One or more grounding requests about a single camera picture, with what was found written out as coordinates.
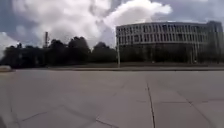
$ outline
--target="cloud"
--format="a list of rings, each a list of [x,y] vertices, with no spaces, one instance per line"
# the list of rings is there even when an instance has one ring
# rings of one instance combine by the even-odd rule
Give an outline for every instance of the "cloud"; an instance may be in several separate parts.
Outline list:
[[[145,21],[157,13],[171,12],[168,5],[150,0],[125,0],[116,9],[112,7],[114,2],[116,1],[13,0],[13,7],[17,15],[36,23],[32,32],[40,40],[43,40],[44,32],[48,31],[51,38],[63,41],[68,41],[73,36],[84,36],[90,46],[100,40],[108,27]]]
[[[120,5],[114,12],[105,18],[105,23],[110,27],[152,21],[156,14],[169,14],[172,9],[169,5],[149,0],[131,0]]]
[[[3,56],[3,51],[6,47],[17,45],[19,42],[12,39],[5,32],[0,32],[0,58]]]
[[[26,29],[24,26],[18,25],[16,27],[16,32],[19,36],[26,36]]]

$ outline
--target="pole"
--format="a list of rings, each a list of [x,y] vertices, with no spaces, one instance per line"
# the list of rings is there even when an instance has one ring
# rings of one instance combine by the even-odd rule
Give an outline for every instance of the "pole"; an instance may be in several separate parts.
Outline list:
[[[121,57],[120,57],[120,44],[117,42],[117,35],[115,36],[115,43],[117,44],[117,63],[118,68],[121,67]]]

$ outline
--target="paved plaza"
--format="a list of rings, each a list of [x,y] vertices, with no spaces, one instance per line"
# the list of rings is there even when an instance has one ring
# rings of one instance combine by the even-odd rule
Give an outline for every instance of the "paved plaza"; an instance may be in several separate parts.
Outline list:
[[[224,71],[0,73],[9,128],[224,128]]]

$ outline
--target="building facade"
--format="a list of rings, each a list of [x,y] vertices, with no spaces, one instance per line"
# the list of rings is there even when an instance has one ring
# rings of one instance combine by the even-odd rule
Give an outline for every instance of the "building facade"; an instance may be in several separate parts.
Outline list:
[[[152,22],[116,27],[116,42],[121,50],[134,48],[145,60],[153,60],[155,50],[167,53],[185,50],[188,61],[197,61],[203,52],[223,53],[223,28],[220,22]]]

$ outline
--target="pavement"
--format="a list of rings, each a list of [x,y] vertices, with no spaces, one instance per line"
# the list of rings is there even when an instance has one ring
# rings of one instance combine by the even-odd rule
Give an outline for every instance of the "pavement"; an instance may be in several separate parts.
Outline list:
[[[0,73],[8,128],[224,128],[223,71]]]
[[[224,71],[224,67],[121,67],[121,68],[74,68],[57,67],[42,68],[41,70],[54,71]]]

